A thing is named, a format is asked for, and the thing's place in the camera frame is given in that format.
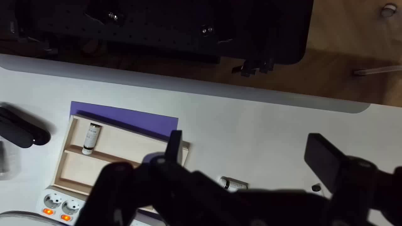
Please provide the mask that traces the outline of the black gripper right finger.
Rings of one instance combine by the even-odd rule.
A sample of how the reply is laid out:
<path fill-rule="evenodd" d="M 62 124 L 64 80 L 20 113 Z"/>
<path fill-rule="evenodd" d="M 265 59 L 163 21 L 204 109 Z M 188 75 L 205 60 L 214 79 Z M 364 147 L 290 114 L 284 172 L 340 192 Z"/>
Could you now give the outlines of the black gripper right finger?
<path fill-rule="evenodd" d="M 332 193 L 338 193 L 347 187 L 344 170 L 348 157 L 323 134 L 308 134 L 304 162 Z"/>

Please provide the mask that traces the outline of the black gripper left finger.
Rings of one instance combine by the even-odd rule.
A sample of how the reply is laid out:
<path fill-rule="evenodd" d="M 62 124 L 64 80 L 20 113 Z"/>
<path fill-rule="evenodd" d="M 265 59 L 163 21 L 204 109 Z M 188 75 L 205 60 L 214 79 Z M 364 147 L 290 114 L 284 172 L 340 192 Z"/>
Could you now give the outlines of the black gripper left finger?
<path fill-rule="evenodd" d="M 166 151 L 165 157 L 167 161 L 180 163 L 182 161 L 182 132 L 172 131 Z"/>

